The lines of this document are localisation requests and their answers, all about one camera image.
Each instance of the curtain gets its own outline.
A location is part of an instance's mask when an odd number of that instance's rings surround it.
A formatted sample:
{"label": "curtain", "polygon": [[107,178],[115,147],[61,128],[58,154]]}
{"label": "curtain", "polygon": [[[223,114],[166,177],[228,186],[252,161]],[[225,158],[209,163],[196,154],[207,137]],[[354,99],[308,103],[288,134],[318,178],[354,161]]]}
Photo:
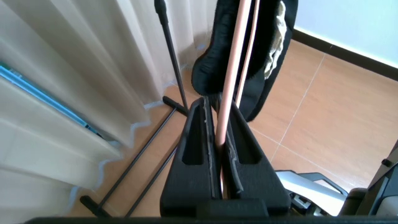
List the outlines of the curtain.
{"label": "curtain", "polygon": [[[210,39],[216,1],[166,5],[180,68],[189,67]],[[0,62],[104,137],[0,77],[2,223],[60,214],[74,186],[98,186],[100,167],[121,156],[109,142],[133,147],[134,124],[148,123],[175,79],[150,0],[0,0]]]}

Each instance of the black handle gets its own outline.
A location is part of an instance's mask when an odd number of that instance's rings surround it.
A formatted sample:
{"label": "black handle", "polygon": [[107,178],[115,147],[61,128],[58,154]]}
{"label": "black handle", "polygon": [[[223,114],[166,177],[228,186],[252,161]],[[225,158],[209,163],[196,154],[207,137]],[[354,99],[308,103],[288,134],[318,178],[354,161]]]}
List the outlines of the black handle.
{"label": "black handle", "polygon": [[159,15],[159,20],[162,25],[168,24],[167,9],[164,0],[155,0],[155,11]]}
{"label": "black handle", "polygon": [[331,181],[329,178],[325,177],[323,174],[318,173],[318,172],[312,172],[312,173],[305,173],[305,174],[298,174],[301,177],[306,178],[307,180],[311,181],[317,181],[317,180],[323,180],[326,183],[328,183],[330,186],[332,186],[334,189],[339,191],[342,195],[347,196],[348,192],[344,190],[342,187]]}

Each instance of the black metal stand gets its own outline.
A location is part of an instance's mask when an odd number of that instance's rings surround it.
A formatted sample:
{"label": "black metal stand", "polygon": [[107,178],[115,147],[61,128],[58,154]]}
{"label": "black metal stand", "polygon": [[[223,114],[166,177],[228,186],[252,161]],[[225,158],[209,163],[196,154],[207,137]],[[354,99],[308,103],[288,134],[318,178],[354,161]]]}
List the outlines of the black metal stand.
{"label": "black metal stand", "polygon": [[[102,201],[100,203],[96,203],[90,196],[87,196],[87,195],[80,197],[80,202],[97,217],[111,217],[111,215],[108,212],[106,212],[103,208],[105,202],[110,198],[110,196],[112,196],[113,192],[116,190],[116,188],[119,186],[119,184],[123,181],[125,176],[127,176],[129,171],[132,169],[132,167],[138,161],[138,159],[142,156],[142,154],[145,152],[145,150],[148,148],[148,146],[151,144],[151,142],[156,138],[156,135],[159,134],[160,130],[162,130],[162,128],[165,126],[165,124],[169,121],[169,119],[172,117],[174,112],[178,111],[185,116],[188,115],[187,99],[185,97],[185,92],[184,92],[182,81],[181,81],[180,69],[178,67],[178,62],[177,62],[177,58],[175,56],[174,46],[173,46],[172,38],[170,35],[169,22],[167,20],[166,5],[165,5],[164,0],[155,0],[155,10],[156,10],[156,13],[158,13],[158,15],[159,15],[159,20],[160,20],[160,23],[162,24],[163,32],[164,32],[166,43],[167,43],[167,48],[169,50],[170,58],[172,60],[175,78],[177,79],[178,89],[180,90],[183,106],[178,104],[174,100],[170,99],[169,97],[163,96],[163,102],[166,105],[173,108],[173,110],[163,120],[162,124],[157,128],[155,133],[149,138],[149,140],[146,142],[144,147],[138,152],[137,156],[131,161],[129,166],[122,173],[122,175],[119,177],[119,179],[114,183],[114,185],[111,187],[111,189],[108,191],[108,193],[102,199]],[[159,174],[162,172],[162,170],[167,165],[169,160],[172,158],[176,149],[177,149],[177,147],[174,147],[173,151],[167,156],[166,160],[163,162],[163,164],[161,165],[159,170],[155,173],[155,175],[150,180],[150,182],[145,187],[145,189],[142,191],[142,193],[140,194],[138,199],[134,202],[134,205],[127,212],[126,217],[129,217],[133,213],[134,209],[136,209],[139,202],[142,200],[142,198],[144,198],[145,194],[150,189],[152,184],[155,182],[156,178],[159,176]]]}

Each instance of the black pole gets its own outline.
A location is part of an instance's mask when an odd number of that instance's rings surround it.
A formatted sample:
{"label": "black pole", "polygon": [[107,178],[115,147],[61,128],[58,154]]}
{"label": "black pole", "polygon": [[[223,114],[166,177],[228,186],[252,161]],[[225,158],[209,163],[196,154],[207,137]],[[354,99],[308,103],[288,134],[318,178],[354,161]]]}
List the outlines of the black pole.
{"label": "black pole", "polygon": [[141,155],[144,153],[144,151],[148,148],[149,144],[155,139],[156,135],[160,132],[160,130],[165,126],[165,124],[169,121],[169,119],[172,117],[174,112],[177,110],[177,108],[174,108],[170,114],[164,119],[163,123],[157,128],[156,132],[150,137],[150,139],[147,141],[145,146],[141,149],[141,151],[138,152],[137,156],[132,160],[130,165],[124,170],[123,174],[119,177],[119,179],[114,183],[112,186],[111,190],[108,191],[108,193],[105,195],[104,199],[98,204],[97,210],[101,210],[102,206],[105,204],[107,199],[110,198],[112,193],[116,190],[118,185],[122,182],[124,177],[128,174],[128,172],[131,170],[131,168],[134,166],[134,164],[138,161],[138,159],[141,157]]}
{"label": "black pole", "polygon": [[155,0],[155,10],[156,13],[159,15],[159,20],[160,23],[162,24],[164,37],[166,38],[167,48],[169,50],[170,58],[172,59],[175,78],[177,79],[178,89],[180,90],[182,103],[184,105],[184,108],[188,110],[187,99],[185,97],[185,92],[181,81],[181,73],[178,67],[177,58],[175,56],[172,37],[170,35],[169,20],[167,19],[167,13],[166,13],[167,9],[164,0]]}
{"label": "black pole", "polygon": [[148,185],[145,187],[145,189],[142,191],[142,193],[140,194],[140,196],[137,198],[136,202],[134,202],[134,205],[132,205],[132,207],[130,208],[130,210],[127,212],[126,216],[124,216],[125,218],[130,217],[130,215],[132,214],[132,212],[137,208],[139,202],[144,198],[145,194],[148,192],[148,190],[150,189],[150,187],[152,186],[152,184],[154,184],[156,178],[160,175],[160,173],[163,171],[164,167],[167,165],[167,163],[169,162],[169,160],[171,160],[171,158],[173,157],[173,155],[175,154],[177,147],[175,147],[173,149],[173,151],[169,154],[169,156],[167,156],[166,160],[163,162],[162,166],[159,168],[159,170],[157,170],[157,172],[155,173],[155,175],[153,176],[153,178],[150,180],[150,182],[148,183]]}

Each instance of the white fabric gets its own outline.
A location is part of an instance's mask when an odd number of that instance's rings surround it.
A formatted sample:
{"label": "white fabric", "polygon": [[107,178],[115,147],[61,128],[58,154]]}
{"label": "white fabric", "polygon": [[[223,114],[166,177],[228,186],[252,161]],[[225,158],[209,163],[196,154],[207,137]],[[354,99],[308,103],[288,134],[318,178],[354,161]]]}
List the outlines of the white fabric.
{"label": "white fabric", "polygon": [[285,22],[286,7],[283,1],[280,1],[278,7],[278,14],[276,16],[277,30],[275,33],[274,41],[272,42],[271,50],[267,56],[266,69],[264,70],[265,79],[269,78],[271,72],[277,66],[278,58],[284,48],[284,40],[286,34],[286,22]]}
{"label": "white fabric", "polygon": [[[166,5],[180,67],[190,65],[210,39],[216,0]],[[151,0],[0,0],[0,62],[128,147],[175,78]],[[93,189],[101,165],[121,157],[1,77],[0,105],[0,223],[62,214],[74,186]]]}

